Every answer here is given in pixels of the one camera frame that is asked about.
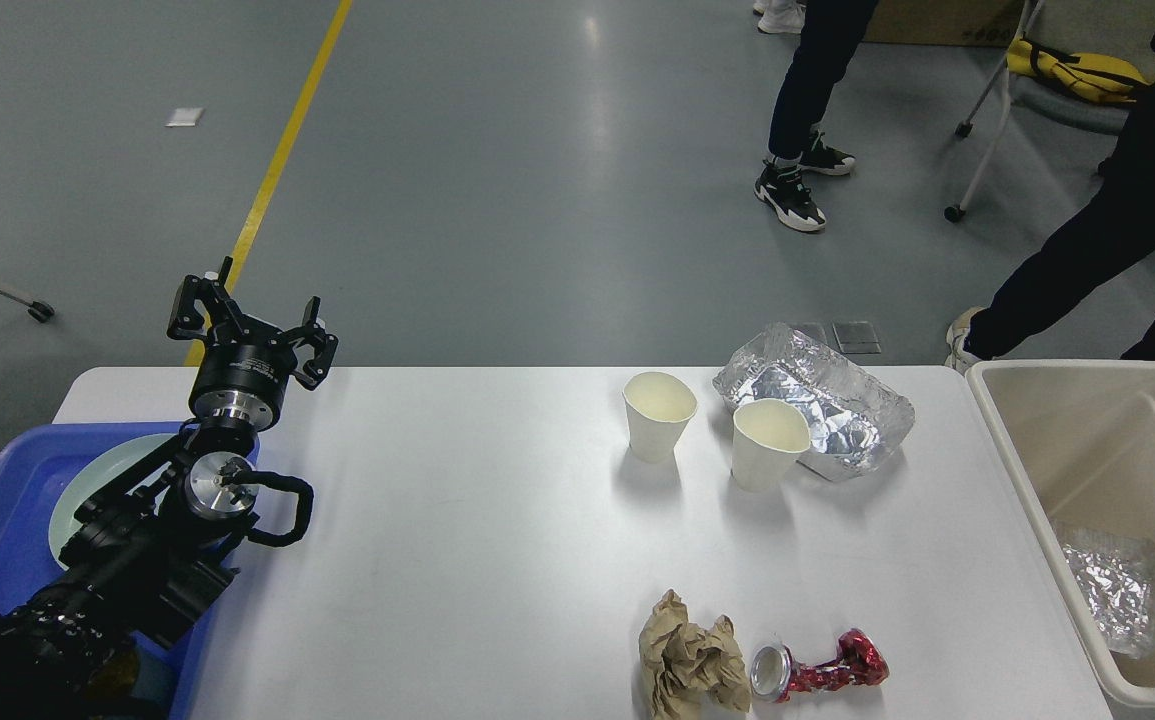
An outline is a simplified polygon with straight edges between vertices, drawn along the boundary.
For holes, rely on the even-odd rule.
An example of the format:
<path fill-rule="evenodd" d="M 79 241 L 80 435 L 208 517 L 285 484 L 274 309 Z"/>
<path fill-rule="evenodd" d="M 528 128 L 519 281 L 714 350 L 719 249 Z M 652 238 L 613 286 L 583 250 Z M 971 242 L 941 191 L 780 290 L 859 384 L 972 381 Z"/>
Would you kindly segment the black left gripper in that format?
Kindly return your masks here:
<path fill-rule="evenodd" d="M 225 257 L 216 277 L 181 279 L 167 337 L 199 341 L 207 348 L 189 396 L 198 418 L 233 416 L 266 430 L 281 418 L 289 379 L 307 391 L 326 381 L 340 337 L 321 322 L 321 297 L 312 296 L 301 324 L 277 332 L 271 346 L 247 346 L 253 340 L 251 324 L 226 287 L 233 263 Z"/>

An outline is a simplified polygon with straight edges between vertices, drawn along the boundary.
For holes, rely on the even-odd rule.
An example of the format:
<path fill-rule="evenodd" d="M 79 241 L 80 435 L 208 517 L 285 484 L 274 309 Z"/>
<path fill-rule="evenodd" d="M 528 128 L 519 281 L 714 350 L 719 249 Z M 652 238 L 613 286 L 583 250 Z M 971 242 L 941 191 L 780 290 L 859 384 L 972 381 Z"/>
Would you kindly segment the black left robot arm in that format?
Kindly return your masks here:
<path fill-rule="evenodd" d="M 244 313 L 228 291 L 231 265 L 215 279 L 185 275 L 176 292 L 167 337 L 203 347 L 191 415 L 79 503 L 64 574 L 0 613 L 0 719 L 162 719 L 155 702 L 94 696 L 94 682 L 131 655 L 135 634 L 167 650 L 191 632 L 237 578 L 225 562 L 240 543 L 306 536 L 315 489 L 251 455 L 288 384 L 321 386 L 340 341 L 316 296 L 288 329 Z"/>

